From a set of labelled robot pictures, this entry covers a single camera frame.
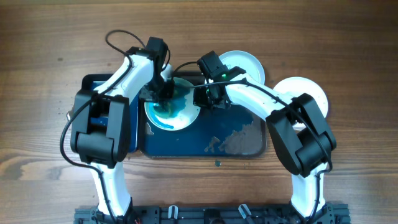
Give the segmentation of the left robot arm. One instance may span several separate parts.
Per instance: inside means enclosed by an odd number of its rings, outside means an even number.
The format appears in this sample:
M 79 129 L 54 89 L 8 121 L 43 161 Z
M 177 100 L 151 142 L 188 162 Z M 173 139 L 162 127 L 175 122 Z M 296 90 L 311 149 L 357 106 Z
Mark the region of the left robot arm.
M 99 197 L 93 220 L 100 223 L 138 221 L 123 169 L 131 144 L 131 101 L 158 103 L 174 94 L 167 44 L 131 47 L 123 55 L 122 66 L 101 86 L 83 86 L 76 94 L 73 116 L 64 128 L 71 130 L 77 166 L 93 174 Z

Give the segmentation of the green yellow sponge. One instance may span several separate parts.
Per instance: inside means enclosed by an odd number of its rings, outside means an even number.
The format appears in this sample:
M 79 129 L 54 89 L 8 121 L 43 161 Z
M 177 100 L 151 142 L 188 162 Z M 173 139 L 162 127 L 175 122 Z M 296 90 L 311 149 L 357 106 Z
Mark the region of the green yellow sponge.
M 178 115 L 178 104 L 173 100 L 160 101 L 153 104 L 153 111 L 161 118 L 174 118 Z

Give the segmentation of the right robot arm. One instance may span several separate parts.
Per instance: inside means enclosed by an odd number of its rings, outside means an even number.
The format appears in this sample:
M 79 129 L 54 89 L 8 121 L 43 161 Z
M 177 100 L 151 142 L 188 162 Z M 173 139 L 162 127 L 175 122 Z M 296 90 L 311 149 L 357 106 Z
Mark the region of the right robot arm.
M 290 202 L 307 223 L 315 222 L 326 204 L 323 178 L 333 168 L 331 153 L 336 148 L 326 121 L 329 106 L 324 90 L 303 77 L 286 78 L 269 88 L 248 73 L 194 90 L 209 95 L 212 88 L 266 122 L 275 153 L 292 175 Z

